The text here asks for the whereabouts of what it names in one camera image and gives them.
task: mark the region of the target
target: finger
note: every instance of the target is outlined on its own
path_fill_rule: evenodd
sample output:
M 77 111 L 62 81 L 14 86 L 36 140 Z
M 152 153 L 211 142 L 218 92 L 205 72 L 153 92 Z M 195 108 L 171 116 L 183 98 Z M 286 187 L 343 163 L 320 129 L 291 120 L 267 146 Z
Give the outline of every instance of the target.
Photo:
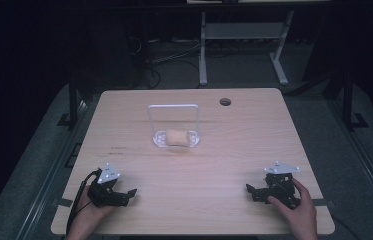
M 277 208 L 280 214 L 288 218 L 291 210 L 288 207 L 286 207 L 281 201 L 279 201 L 279 199 L 273 196 L 268 196 L 267 200 Z
M 302 183 L 299 182 L 296 178 L 292 178 L 292 182 L 301 195 L 301 201 L 303 201 L 304 203 L 312 202 L 308 189 L 304 187 L 304 185 L 302 185 Z
M 86 187 L 84 187 L 83 189 L 83 192 L 82 192 L 82 195 L 86 195 L 87 196 L 87 192 L 89 192 L 89 188 L 90 188 L 90 185 L 87 185 Z

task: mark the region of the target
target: wooden table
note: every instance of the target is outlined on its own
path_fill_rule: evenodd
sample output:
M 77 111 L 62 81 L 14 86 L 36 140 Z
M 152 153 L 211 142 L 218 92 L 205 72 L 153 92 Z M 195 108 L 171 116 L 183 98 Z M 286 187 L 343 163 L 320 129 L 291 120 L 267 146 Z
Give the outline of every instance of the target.
M 222 98 L 231 105 L 221 105 Z M 147 114 L 150 104 L 199 105 L 200 143 L 158 148 Z M 172 113 L 163 114 L 158 116 L 170 119 L 166 124 L 176 121 Z M 101 224 L 99 234 L 288 234 L 277 210 L 253 202 L 245 188 L 246 183 L 266 187 L 263 168 L 275 161 L 299 166 L 301 172 L 294 176 L 313 199 L 323 198 L 277 89 L 108 91 L 101 96 L 63 198 L 73 200 L 80 182 L 108 162 L 121 172 L 115 191 L 138 191 L 129 206 Z M 332 233 L 327 207 L 317 211 L 319 234 Z M 69 212 L 58 207 L 52 232 L 65 234 Z

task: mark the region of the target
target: hand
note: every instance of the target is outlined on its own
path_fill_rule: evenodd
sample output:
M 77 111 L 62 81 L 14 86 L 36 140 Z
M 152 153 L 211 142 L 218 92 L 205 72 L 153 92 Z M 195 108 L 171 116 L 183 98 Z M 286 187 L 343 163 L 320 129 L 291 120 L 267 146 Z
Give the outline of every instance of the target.
M 93 203 L 90 202 L 90 198 L 87 196 L 89 187 L 90 186 L 86 186 L 84 188 L 83 193 L 80 197 L 77 206 L 77 211 L 80 212 L 74 218 L 74 221 L 71 225 L 70 233 L 66 238 L 67 240 L 86 239 L 99 226 L 99 223 L 102 221 L 102 219 L 104 219 L 116 208 L 113 206 L 98 208 L 93 205 Z
M 286 218 L 292 234 L 299 240 L 313 240 L 317 237 L 317 210 L 314 207 L 308 189 L 298 180 L 292 178 L 292 182 L 301 195 L 301 204 L 294 210 L 286 207 L 282 202 L 273 196 L 268 201 Z

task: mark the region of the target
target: black cable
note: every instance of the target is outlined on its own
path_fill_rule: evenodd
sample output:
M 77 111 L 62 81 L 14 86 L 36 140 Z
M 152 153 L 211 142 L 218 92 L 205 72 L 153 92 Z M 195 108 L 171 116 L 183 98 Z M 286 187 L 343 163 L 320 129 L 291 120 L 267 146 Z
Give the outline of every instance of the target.
M 137 50 L 135 50 L 134 52 L 130 51 L 130 54 L 136 56 L 136 54 L 138 54 L 140 50 L 142 50 L 142 41 L 137 37 L 129 37 L 129 40 L 135 40 L 138 43 Z
M 77 195 L 76 195 L 76 198 L 74 199 L 74 203 L 73 203 L 73 206 L 71 207 L 71 211 L 70 211 L 70 216 L 68 217 L 68 221 L 67 221 L 67 227 L 66 227 L 66 230 L 65 230 L 65 234 L 68 235 L 68 233 L 70 233 L 70 229 L 71 229 L 71 224 L 73 223 L 74 221 L 74 218 L 76 218 L 77 216 L 77 213 L 80 212 L 80 209 L 79 211 L 77 211 L 77 206 L 79 204 L 79 201 L 80 201 L 80 197 L 84 191 L 84 188 L 86 187 L 86 183 L 87 183 L 87 180 L 89 180 L 89 178 L 93 175 L 97 175 L 99 173 L 99 170 L 96 170 L 96 171 L 93 171 L 91 172 L 89 175 L 87 175 L 87 177 L 81 182 L 80 184 L 80 187 L 79 187 L 79 190 L 77 192 Z
M 83 210 L 85 207 L 87 207 L 90 203 L 92 203 L 92 201 L 86 203 L 86 205 L 84 205 L 82 208 L 80 208 L 80 209 L 76 212 L 76 215 L 79 214 L 79 212 L 81 212 L 81 210 Z
M 148 88 L 148 89 L 155 89 L 156 87 L 158 87 L 158 85 L 160 84 L 161 82 L 161 74 L 153 69 L 153 68 L 145 68 L 145 70 L 149 70 L 151 72 L 151 76 L 153 77 L 154 75 L 157 76 L 157 82 L 154 84 L 154 85 L 151 85 L 151 81 L 150 79 L 144 74 L 144 80 L 145 80 L 145 86 Z
M 215 43 L 212 43 L 211 45 L 208 45 L 206 52 L 207 52 L 208 58 L 226 58 L 232 55 L 237 55 L 239 53 L 239 49 L 234 50 L 233 48 L 226 46 L 224 44 L 224 41 L 222 41 L 222 42 L 215 42 Z
M 158 63 L 158 64 L 156 64 L 156 65 L 158 66 L 158 65 L 162 65 L 162 64 L 175 63 L 175 62 L 186 63 L 186 64 L 192 66 L 193 68 L 195 68 L 195 69 L 198 71 L 198 73 L 199 73 L 199 68 L 198 68 L 195 64 L 193 64 L 193 63 L 191 63 L 191 62 L 189 62 L 189 61 L 186 61 L 186 60 L 182 60 L 182 59 L 167 60 L 167 61 L 164 61 L 164 62 Z M 200 86 L 201 86 L 201 85 L 198 83 L 198 86 L 196 86 L 195 88 L 196 88 L 196 89 L 199 89 Z
M 177 45 L 181 45 L 181 46 L 189 47 L 189 46 L 193 46 L 193 45 L 195 45 L 197 42 L 199 42 L 199 40 L 194 40 L 194 39 L 192 39 L 192 40 L 183 41 L 183 42 L 181 42 L 181 41 L 176 41 L 176 40 L 171 40 L 170 42 L 173 43 L 173 44 L 177 44 Z
M 357 240 L 360 240 L 361 238 L 360 237 L 358 237 L 358 235 L 350 228 L 350 227 L 348 227 L 348 225 L 346 225 L 342 220 L 340 220 L 339 218 L 337 218 L 337 217 L 335 217 L 335 216 L 333 216 L 333 215 L 331 215 L 332 216 L 332 219 L 333 220 L 335 220 L 336 222 L 338 222 L 339 224 L 341 224 L 346 230 L 348 230 L 351 234 L 352 234 L 352 236 L 355 238 L 355 239 L 357 239 Z
M 196 50 L 197 48 L 199 47 L 199 44 L 196 45 L 195 47 L 193 48 L 190 48 L 190 49 L 187 49 L 187 50 L 184 50 L 184 51 L 181 51 L 181 52 L 178 52 L 176 54 L 173 54 L 171 56 L 167 56 L 167 57 L 162 57 L 162 58 L 159 58 L 159 59 L 156 59 L 156 60 L 150 60 L 149 62 L 152 64 L 160 64 L 160 63 L 164 63 L 164 62 L 169 62 L 171 60 L 174 60 L 174 59 L 177 59 L 177 58 L 181 58 L 181 57 L 192 57 L 192 56 L 195 56 L 197 55 L 198 51 Z

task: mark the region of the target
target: small round hole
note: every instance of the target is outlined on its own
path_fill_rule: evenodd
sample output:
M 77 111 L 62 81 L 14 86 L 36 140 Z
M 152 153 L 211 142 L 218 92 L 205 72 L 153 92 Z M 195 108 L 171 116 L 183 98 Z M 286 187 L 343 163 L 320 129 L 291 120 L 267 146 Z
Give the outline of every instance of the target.
M 230 104 L 232 104 L 232 100 L 228 98 L 222 98 L 220 99 L 220 104 L 223 106 L 230 106 Z

